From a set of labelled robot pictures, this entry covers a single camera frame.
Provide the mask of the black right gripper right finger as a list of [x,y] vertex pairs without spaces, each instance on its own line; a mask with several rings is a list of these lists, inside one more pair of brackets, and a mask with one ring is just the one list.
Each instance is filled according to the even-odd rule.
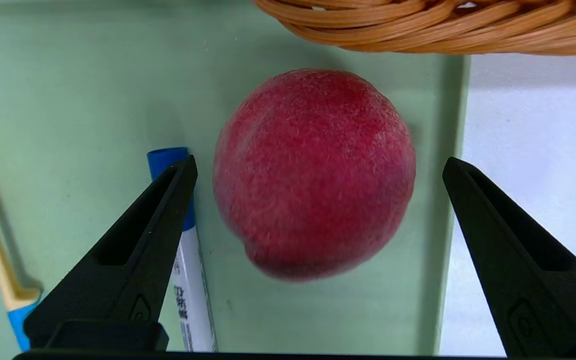
[[576,256],[472,164],[442,180],[506,356],[576,358]]

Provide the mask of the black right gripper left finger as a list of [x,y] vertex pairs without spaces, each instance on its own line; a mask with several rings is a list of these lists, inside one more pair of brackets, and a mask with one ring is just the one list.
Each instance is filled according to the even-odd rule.
[[26,317],[33,351],[164,351],[159,322],[198,178],[188,155],[148,185]]

